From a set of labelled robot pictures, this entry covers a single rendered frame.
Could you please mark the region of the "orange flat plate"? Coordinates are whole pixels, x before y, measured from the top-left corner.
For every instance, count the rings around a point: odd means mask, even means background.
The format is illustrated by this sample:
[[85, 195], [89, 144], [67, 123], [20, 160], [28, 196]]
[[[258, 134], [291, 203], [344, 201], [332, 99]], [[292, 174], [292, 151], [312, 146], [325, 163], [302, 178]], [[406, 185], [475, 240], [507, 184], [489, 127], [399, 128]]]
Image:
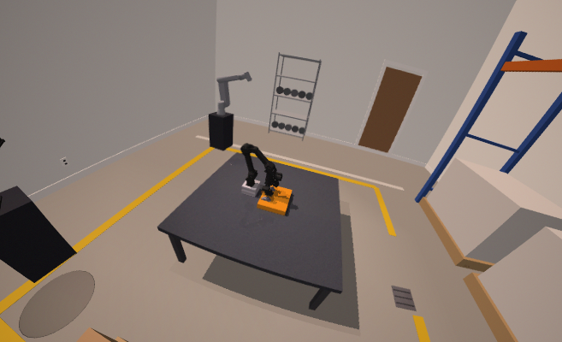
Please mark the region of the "orange flat plate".
[[292, 190], [277, 186], [270, 186], [274, 193], [272, 196], [267, 196], [263, 192], [257, 203], [257, 209], [266, 210], [272, 213], [285, 215]]

